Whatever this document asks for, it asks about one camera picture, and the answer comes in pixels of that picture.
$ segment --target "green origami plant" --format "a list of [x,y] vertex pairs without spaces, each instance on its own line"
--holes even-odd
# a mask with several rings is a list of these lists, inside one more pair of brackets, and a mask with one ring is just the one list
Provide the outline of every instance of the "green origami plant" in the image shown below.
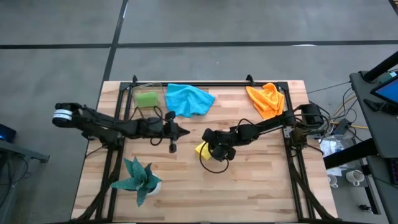
[[147,194],[153,191],[156,188],[157,183],[162,180],[154,176],[150,170],[150,165],[152,165],[152,163],[148,164],[145,169],[138,162],[136,157],[132,162],[128,159],[124,159],[124,163],[126,164],[127,171],[131,177],[126,180],[116,181],[111,185],[111,187],[136,191],[137,205],[140,207],[144,203]]

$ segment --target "yellow sponge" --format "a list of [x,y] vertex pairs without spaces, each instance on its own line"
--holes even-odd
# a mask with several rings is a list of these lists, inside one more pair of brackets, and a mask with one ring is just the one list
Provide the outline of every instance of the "yellow sponge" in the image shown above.
[[209,147],[208,147],[209,144],[208,144],[208,143],[202,142],[199,146],[196,147],[195,151],[199,154],[199,153],[200,153],[200,149],[201,149],[201,147],[202,147],[204,144],[206,144],[206,145],[205,145],[205,147],[203,147],[203,149],[202,149],[202,151],[201,151],[201,156],[202,156],[202,158],[208,160],[208,159],[211,158],[211,155],[210,155],[210,153],[209,153]]

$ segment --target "gray floor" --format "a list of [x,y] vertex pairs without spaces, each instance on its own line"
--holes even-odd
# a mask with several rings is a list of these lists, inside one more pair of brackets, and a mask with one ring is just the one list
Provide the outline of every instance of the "gray floor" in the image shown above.
[[[0,44],[110,43],[122,1],[0,1]],[[387,0],[130,0],[119,42],[398,39]],[[349,80],[395,52],[396,45],[119,49],[110,80],[305,80],[315,90]],[[70,217],[87,142],[51,124],[56,102],[95,107],[109,49],[0,50],[0,123],[16,143],[51,155],[30,165],[13,223]],[[349,85],[310,99],[333,111]],[[358,106],[357,125],[366,125]],[[359,137],[368,138],[367,131]],[[359,189],[333,190],[340,218],[386,223],[363,213]]]

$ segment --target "orange cloth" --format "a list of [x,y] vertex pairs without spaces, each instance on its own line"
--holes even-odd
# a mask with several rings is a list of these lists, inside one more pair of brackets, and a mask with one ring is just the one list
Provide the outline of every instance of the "orange cloth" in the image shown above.
[[263,90],[257,90],[251,86],[246,87],[254,107],[263,119],[270,119],[282,114],[284,110],[285,96],[278,92],[275,85],[267,83],[262,86]]

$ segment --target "wooden tabletop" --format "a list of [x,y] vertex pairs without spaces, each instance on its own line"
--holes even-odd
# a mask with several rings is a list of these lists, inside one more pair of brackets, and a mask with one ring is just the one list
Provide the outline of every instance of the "wooden tabletop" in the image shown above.
[[[100,113],[114,116],[119,83],[104,82],[98,104]],[[288,83],[293,107],[308,103],[304,82]],[[162,189],[157,195],[147,197],[141,207],[137,207],[136,192],[118,190],[114,222],[297,221],[281,130],[265,134],[250,145],[236,147],[235,159],[222,174],[212,174],[202,168],[195,148],[202,142],[206,128],[228,129],[237,125],[241,118],[257,123],[261,117],[243,86],[201,89],[216,96],[216,100],[205,116],[175,119],[182,128],[191,131],[177,141],[176,153],[169,154],[169,140],[159,146],[151,146],[148,139],[126,141],[124,157],[133,160],[136,156],[143,165],[152,162],[152,171],[163,180]],[[309,140],[309,143],[319,147],[316,141]],[[98,141],[90,142],[87,153],[100,146]],[[105,157],[106,149],[101,149],[85,160],[72,218],[82,214],[98,193]],[[322,155],[306,149],[303,157],[312,192],[328,212],[337,217]],[[204,163],[213,170],[221,170],[226,165],[225,161],[216,160]],[[120,179],[128,177],[123,164]],[[110,191],[105,200],[104,215],[108,211],[109,195]],[[301,191],[300,197],[307,213]]]

